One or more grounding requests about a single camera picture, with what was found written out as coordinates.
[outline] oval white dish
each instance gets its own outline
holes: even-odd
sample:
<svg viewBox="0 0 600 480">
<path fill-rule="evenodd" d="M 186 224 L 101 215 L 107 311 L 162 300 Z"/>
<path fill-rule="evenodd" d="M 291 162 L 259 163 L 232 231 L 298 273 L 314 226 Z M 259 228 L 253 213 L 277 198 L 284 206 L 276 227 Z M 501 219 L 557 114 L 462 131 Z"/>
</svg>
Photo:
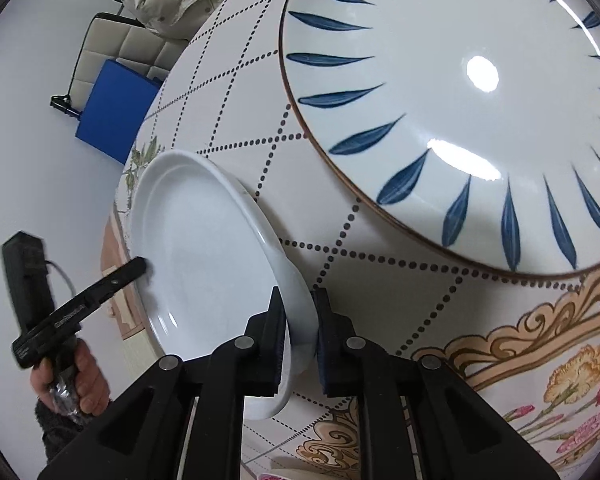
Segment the oval white dish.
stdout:
<svg viewBox="0 0 600 480">
<path fill-rule="evenodd" d="M 241 184 L 201 156 L 159 155 L 136 190 L 130 250 L 150 263 L 138 289 L 156 339 L 183 360 L 243 334 L 248 319 L 268 308 L 271 289 L 280 288 L 288 322 L 280 388 L 272 399 L 247 397 L 244 416 L 279 412 L 290 375 L 314 356 L 317 316 L 304 280 Z"/>
<path fill-rule="evenodd" d="M 471 263 L 600 264 L 600 19 L 586 0 L 287 0 L 286 89 L 382 216 Z"/>
</svg>

